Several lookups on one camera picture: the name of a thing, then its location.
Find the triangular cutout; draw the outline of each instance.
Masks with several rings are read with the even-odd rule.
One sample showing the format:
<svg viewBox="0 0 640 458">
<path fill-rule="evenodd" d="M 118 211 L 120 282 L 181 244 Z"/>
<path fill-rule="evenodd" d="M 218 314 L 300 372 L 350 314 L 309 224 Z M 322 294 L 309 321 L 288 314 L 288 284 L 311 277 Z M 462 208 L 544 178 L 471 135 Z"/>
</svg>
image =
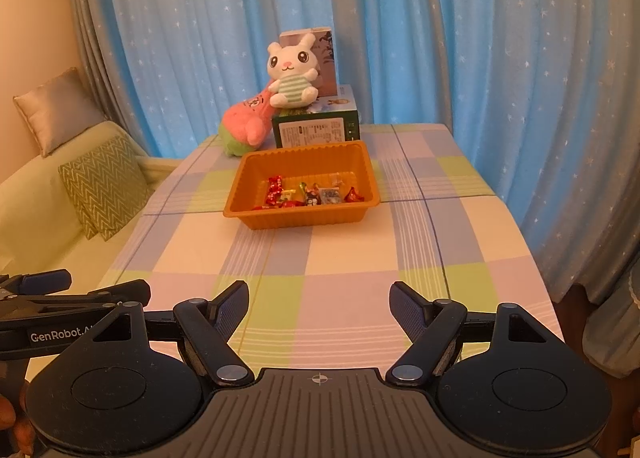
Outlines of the triangular cutout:
<svg viewBox="0 0 640 458">
<path fill-rule="evenodd" d="M 515 343 L 543 343 L 545 339 L 519 315 L 509 316 L 509 340 Z"/>
<path fill-rule="evenodd" d="M 128 341 L 131 339 L 131 317 L 127 313 L 118 316 L 114 321 L 94 337 L 94 342 Z"/>
</svg>

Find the brown floor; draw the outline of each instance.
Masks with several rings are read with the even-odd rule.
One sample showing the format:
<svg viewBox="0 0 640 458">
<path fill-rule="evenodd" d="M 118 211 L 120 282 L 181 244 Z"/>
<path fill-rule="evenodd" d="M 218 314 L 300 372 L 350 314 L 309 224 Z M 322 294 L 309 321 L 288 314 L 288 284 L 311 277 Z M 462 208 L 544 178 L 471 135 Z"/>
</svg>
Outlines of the brown floor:
<svg viewBox="0 0 640 458">
<path fill-rule="evenodd" d="M 596 306 L 589 303 L 584 288 L 573 285 L 564 299 L 554 305 L 567 345 L 587 361 L 582 351 L 582 332 L 589 314 Z M 602 372 L 613 399 L 609 423 L 604 430 L 598 451 L 605 458 L 614 458 L 618 450 L 629 446 L 635 436 L 632 428 L 634 411 L 640 406 L 640 370 L 629 377 L 613 378 Z"/>
</svg>

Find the orange plastic bin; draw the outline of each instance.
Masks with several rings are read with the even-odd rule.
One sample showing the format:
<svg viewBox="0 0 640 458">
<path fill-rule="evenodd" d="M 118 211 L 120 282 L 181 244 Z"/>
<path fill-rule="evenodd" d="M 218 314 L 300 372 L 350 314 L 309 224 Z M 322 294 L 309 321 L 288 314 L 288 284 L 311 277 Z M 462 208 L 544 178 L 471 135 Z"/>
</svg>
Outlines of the orange plastic bin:
<svg viewBox="0 0 640 458">
<path fill-rule="evenodd" d="M 264 205 L 269 178 L 273 176 L 282 177 L 284 189 L 299 189 L 300 182 L 333 187 L 338 179 L 342 182 L 339 186 L 343 196 L 355 187 L 364 202 L 252 210 Z M 301 192 L 298 199 L 303 199 Z M 277 229 L 359 222 L 369 208 L 379 203 L 380 193 L 367 146 L 360 140 L 352 140 L 244 155 L 223 215 L 240 218 L 250 229 Z"/>
</svg>

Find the metal screw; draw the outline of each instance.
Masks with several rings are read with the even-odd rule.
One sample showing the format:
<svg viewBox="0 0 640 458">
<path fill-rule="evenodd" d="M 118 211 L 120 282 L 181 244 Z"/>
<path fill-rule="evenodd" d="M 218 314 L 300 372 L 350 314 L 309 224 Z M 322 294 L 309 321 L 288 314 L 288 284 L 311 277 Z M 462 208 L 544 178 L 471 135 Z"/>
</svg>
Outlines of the metal screw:
<svg viewBox="0 0 640 458">
<path fill-rule="evenodd" d="M 418 366 L 403 364 L 393 368 L 391 374 L 398 380 L 417 380 L 422 376 L 422 370 Z"/>
<path fill-rule="evenodd" d="M 242 378 L 245 378 L 248 374 L 249 372 L 246 370 L 246 368 L 243 368 L 242 366 L 238 366 L 237 364 L 228 364 L 227 366 L 222 366 L 218 368 L 218 370 L 216 371 L 216 375 L 220 379 L 226 380 L 228 382 L 235 382 L 236 380 L 241 380 Z"/>
</svg>

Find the pillow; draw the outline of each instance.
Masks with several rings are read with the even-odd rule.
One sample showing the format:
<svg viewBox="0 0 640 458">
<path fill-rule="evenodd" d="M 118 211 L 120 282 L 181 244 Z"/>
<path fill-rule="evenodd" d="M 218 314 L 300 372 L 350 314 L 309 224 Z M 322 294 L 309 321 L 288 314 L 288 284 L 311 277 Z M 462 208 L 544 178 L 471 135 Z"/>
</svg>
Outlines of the pillow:
<svg viewBox="0 0 640 458">
<path fill-rule="evenodd" d="M 42 156 L 104 120 L 104 115 L 84 90 L 75 68 L 29 93 L 14 97 L 14 103 L 33 133 Z"/>
<path fill-rule="evenodd" d="M 146 205 L 150 191 L 129 141 L 116 136 L 58 172 L 83 225 L 107 241 Z"/>
</svg>

